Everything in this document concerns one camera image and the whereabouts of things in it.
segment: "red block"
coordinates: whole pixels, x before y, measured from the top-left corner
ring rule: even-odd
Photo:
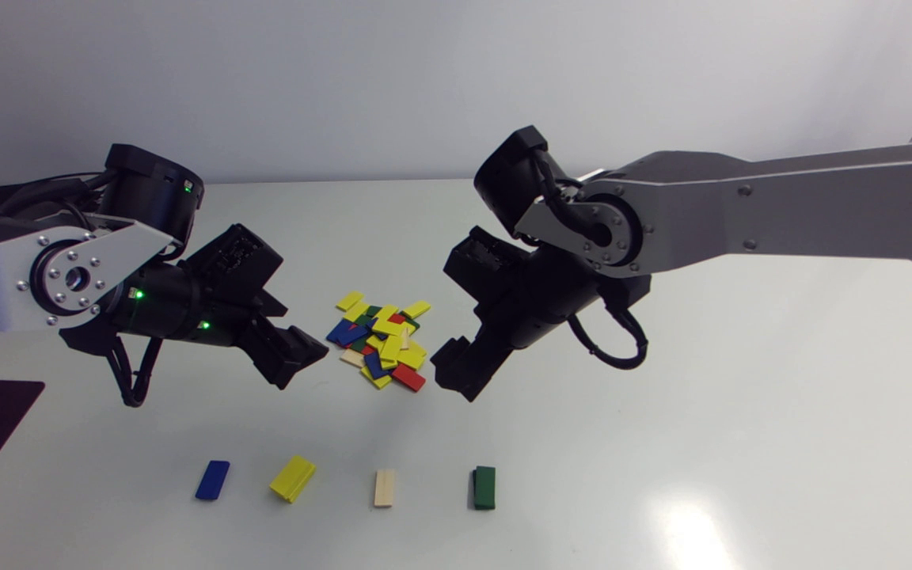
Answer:
[[[402,362],[392,371],[392,378],[399,380],[403,386],[408,387],[413,392],[417,392],[421,386],[424,386],[424,376],[421,376],[413,368]]]

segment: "pile of blocks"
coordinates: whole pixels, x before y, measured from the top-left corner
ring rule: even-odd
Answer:
[[[352,291],[336,304],[344,318],[326,340],[343,348],[340,360],[361,369],[361,375],[377,389],[396,380],[417,392],[424,386],[424,376],[417,371],[428,351],[410,337],[420,328],[416,318],[427,313],[430,304],[416,302],[399,310],[397,306],[371,306],[364,297]]]

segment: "blue block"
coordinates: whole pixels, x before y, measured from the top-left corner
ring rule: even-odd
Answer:
[[[377,351],[365,354],[365,366],[368,366],[368,371],[372,373],[372,378],[376,380],[382,378],[382,376],[390,375],[389,371],[382,369],[382,361],[379,360]]]
[[[199,489],[196,489],[196,499],[203,501],[213,501],[220,496],[220,489],[224,486],[224,477],[227,477],[227,470],[231,467],[231,462],[210,462],[206,466],[206,473],[203,473],[203,480],[199,481]]]
[[[329,340],[330,343],[340,344],[340,341],[337,338],[339,338],[341,333],[346,333],[351,328],[351,325],[354,325],[354,322],[345,321],[345,320],[343,320],[343,318],[341,318],[340,323],[338,325],[336,325],[336,327],[333,327],[333,330],[329,331],[329,334],[326,335],[326,340]]]
[[[336,342],[347,346],[358,339],[364,339],[365,336],[368,336],[368,331],[364,327],[354,327],[353,329],[340,332],[339,335],[336,335]]]

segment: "yellow block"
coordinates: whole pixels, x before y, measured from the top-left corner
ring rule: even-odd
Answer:
[[[410,352],[413,352],[415,354],[420,354],[421,356],[428,356],[428,351],[424,350],[424,347],[420,346],[414,339],[410,339],[409,350],[410,350]]]
[[[301,455],[295,455],[287,462],[285,468],[281,469],[276,479],[272,480],[269,488],[283,497],[283,500],[293,503],[314,474],[315,465]]]
[[[356,302],[354,306],[348,308],[347,313],[344,313],[344,318],[347,321],[354,322],[358,320],[358,317],[361,317],[362,314],[365,314],[365,311],[368,310],[370,304],[365,302]]]
[[[399,336],[403,332],[403,328],[398,324],[398,322],[389,322],[377,320],[375,325],[372,325],[372,331],[377,333],[386,333],[390,336]]]
[[[416,302],[412,306],[406,307],[403,310],[403,314],[408,315],[410,318],[420,317],[421,314],[425,314],[431,308],[428,302]]]
[[[370,371],[368,369],[368,366],[365,366],[361,369],[361,375],[365,376],[365,378],[368,378],[368,382],[372,382],[373,385],[375,385],[375,387],[377,387],[377,389],[380,389],[380,390],[384,389],[384,387],[386,387],[386,385],[388,385],[388,383],[392,382],[392,376],[390,376],[389,374],[382,376],[382,378],[378,378],[378,379],[372,378],[372,371]]]
[[[359,302],[359,300],[363,298],[365,298],[365,296],[361,295],[361,292],[351,291],[347,294],[347,296],[344,296],[344,298],[341,299],[339,303],[336,304],[336,308],[339,308],[339,310],[350,310],[351,307],[354,306],[354,303]]]
[[[416,371],[417,368],[420,368],[421,364],[424,364],[424,358],[427,357],[427,354],[419,354],[413,352],[413,350],[401,350],[399,351],[399,356],[396,357],[396,360],[408,365]]]
[[[389,321],[392,315],[396,314],[397,306],[384,306],[376,314],[374,318],[377,318],[379,322]]]
[[[399,351],[403,346],[403,339],[399,336],[390,336],[382,344],[382,350],[379,351],[379,358],[384,360],[396,360]]]
[[[378,338],[376,335],[368,337],[368,340],[365,340],[365,344],[370,347],[373,347],[375,350],[382,352],[382,345],[385,343],[383,339]]]

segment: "white wall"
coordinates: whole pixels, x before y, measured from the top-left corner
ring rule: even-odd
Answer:
[[[576,173],[906,141],[912,0],[0,0],[0,183],[467,177],[528,123]]]

